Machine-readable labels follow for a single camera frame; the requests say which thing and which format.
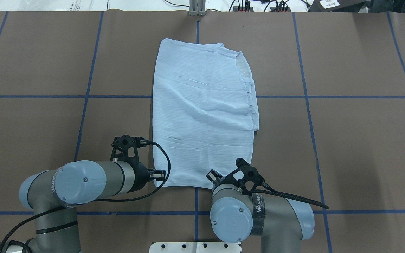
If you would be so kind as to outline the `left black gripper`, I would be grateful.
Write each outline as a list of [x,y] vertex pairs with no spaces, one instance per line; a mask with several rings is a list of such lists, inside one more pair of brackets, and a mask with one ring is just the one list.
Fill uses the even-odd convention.
[[158,169],[147,169],[143,163],[138,162],[137,164],[131,165],[134,172],[134,183],[130,191],[139,191],[145,187],[148,182],[151,181],[165,181],[167,178],[167,172]]

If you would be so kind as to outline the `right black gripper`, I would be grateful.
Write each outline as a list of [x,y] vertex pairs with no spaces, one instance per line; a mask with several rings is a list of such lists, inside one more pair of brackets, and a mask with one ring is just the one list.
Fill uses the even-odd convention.
[[211,169],[207,173],[206,178],[213,183],[212,192],[215,192],[215,190],[219,186],[223,185],[232,185],[234,189],[239,188],[239,182],[234,176],[222,176],[219,172],[215,171],[214,169]]

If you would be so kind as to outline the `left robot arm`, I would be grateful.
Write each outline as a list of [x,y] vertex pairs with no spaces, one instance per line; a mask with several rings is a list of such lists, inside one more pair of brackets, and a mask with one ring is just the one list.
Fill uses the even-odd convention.
[[56,170],[43,171],[24,180],[20,202],[34,216],[16,225],[0,243],[0,253],[9,249],[9,238],[22,225],[35,221],[36,235],[25,243],[32,253],[80,253],[77,206],[93,201],[114,202],[113,196],[142,189],[147,182],[165,183],[167,171],[148,169],[138,160],[80,160]]

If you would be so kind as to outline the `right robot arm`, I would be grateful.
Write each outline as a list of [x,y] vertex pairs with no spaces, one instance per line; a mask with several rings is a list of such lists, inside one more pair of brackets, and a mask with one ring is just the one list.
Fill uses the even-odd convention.
[[309,203],[270,191],[256,168],[243,166],[223,176],[206,175],[213,184],[210,221],[225,243],[260,237],[262,253],[299,253],[313,237],[315,217]]

